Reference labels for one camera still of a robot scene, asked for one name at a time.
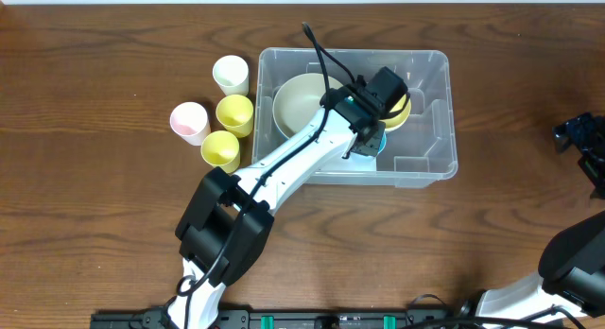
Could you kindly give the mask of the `cream white cup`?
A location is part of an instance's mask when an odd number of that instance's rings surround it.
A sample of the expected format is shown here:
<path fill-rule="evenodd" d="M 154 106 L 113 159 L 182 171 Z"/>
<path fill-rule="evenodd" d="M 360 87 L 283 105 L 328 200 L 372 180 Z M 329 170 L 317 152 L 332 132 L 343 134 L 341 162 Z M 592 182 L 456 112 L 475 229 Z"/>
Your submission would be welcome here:
<path fill-rule="evenodd" d="M 246 61 L 236 55 L 227 55 L 213 66 L 213 79 L 224 95 L 247 95 L 250 88 L 250 69 Z"/>

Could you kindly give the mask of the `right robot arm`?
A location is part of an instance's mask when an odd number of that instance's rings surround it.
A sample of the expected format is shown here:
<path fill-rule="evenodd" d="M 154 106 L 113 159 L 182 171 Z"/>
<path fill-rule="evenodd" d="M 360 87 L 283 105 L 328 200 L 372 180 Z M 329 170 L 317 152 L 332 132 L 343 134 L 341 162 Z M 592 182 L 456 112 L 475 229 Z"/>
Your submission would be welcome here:
<path fill-rule="evenodd" d="M 552 129 L 559 153 L 578 149 L 578 165 L 604 199 L 604 118 L 583 113 Z M 538 269 L 520 281 L 483 292 L 470 313 L 548 323 L 563 317 L 604 315 L 604 214 L 559 232 L 547 244 Z"/>

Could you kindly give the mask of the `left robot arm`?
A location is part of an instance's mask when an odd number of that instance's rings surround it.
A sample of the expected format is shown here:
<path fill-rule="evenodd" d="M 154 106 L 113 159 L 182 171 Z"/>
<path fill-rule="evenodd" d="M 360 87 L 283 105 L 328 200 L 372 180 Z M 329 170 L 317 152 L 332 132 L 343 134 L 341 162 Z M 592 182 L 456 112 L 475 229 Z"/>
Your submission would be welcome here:
<path fill-rule="evenodd" d="M 208 172 L 175 231 L 183 276 L 167 307 L 170 327 L 210 327 L 225 288 L 262 253 L 285 200 L 337 156 L 376 156 L 386 119 L 408 99 L 404 80 L 387 67 L 370 80 L 328 87 L 309 123 L 267 157 L 233 174 Z"/>

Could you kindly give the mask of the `dark blue bowl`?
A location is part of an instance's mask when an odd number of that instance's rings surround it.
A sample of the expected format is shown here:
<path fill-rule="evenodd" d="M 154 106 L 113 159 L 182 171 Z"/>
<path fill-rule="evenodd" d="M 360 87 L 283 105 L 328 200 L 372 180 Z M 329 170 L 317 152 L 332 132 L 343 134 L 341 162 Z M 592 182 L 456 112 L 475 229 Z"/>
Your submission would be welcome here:
<path fill-rule="evenodd" d="M 275 122 L 273 122 L 273 126 L 276 129 L 276 136 L 280 139 L 280 140 L 284 140 L 287 141 L 289 139 L 289 136 L 287 136 L 286 134 L 284 134 L 282 132 L 282 130 L 280 129 L 279 125 L 277 125 Z"/>

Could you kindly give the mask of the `pink cup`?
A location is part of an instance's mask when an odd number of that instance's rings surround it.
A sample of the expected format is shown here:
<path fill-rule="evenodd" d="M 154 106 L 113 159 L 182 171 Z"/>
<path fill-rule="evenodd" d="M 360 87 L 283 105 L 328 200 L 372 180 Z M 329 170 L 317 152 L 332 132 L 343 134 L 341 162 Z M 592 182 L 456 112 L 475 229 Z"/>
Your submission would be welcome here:
<path fill-rule="evenodd" d="M 201 146 L 211 133 L 209 116 L 197 102 L 183 102 L 174 108 L 169 118 L 170 128 L 192 146 Z"/>

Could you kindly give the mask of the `large cream bowl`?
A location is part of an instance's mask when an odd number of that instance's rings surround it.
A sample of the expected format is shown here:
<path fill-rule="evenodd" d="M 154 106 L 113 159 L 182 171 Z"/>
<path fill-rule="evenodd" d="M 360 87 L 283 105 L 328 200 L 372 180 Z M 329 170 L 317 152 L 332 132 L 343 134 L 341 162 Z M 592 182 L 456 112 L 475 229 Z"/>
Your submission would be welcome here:
<path fill-rule="evenodd" d="M 325 94 L 322 74 L 306 73 L 289 79 L 277 91 L 272 116 L 277 129 L 285 138 L 302 130 L 320 108 Z"/>

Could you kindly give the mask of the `white small bowl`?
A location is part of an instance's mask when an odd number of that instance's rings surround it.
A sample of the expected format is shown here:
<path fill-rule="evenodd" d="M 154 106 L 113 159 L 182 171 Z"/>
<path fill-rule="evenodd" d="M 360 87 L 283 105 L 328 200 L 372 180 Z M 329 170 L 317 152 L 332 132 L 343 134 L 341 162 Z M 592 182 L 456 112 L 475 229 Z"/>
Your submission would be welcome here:
<path fill-rule="evenodd" d="M 405 124 L 405 122 L 399 122 L 399 123 L 385 123 L 386 127 L 385 127 L 385 133 L 391 133 L 394 132 L 396 130 L 398 130 L 399 128 L 401 128 L 403 125 Z"/>

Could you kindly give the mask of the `light blue cup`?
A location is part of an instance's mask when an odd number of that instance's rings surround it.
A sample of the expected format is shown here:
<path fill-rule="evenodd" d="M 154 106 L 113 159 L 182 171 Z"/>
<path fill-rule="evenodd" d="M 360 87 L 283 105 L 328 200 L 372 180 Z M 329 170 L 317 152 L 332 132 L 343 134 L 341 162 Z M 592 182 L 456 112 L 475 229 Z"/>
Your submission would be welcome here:
<path fill-rule="evenodd" d="M 375 134 L 367 140 L 356 142 L 351 152 L 362 156 L 376 157 L 385 148 L 386 144 L 387 135 L 385 133 L 382 133 L 380 137 Z"/>

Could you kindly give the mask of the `yellow cup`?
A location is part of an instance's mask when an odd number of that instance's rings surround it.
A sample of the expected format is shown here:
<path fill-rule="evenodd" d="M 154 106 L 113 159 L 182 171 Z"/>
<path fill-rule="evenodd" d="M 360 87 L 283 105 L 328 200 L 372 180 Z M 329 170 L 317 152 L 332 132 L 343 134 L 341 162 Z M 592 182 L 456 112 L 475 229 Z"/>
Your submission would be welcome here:
<path fill-rule="evenodd" d="M 216 106 L 216 117 L 224 129 L 237 138 L 247 137 L 253 129 L 252 102 L 244 95 L 228 95 Z"/>
<path fill-rule="evenodd" d="M 200 148 L 202 159 L 212 167 L 220 167 L 226 173 L 234 173 L 240 166 L 240 143 L 226 130 L 211 132 Z"/>

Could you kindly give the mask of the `yellow small bowl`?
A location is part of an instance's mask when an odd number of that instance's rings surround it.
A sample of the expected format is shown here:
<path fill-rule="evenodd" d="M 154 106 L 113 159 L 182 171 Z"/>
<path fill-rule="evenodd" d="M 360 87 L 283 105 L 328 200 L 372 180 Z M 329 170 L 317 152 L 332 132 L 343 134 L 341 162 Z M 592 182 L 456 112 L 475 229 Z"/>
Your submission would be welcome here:
<path fill-rule="evenodd" d="M 407 93 L 402 97 L 389 112 L 392 118 L 383 119 L 384 123 L 406 122 L 411 113 L 411 96 Z"/>

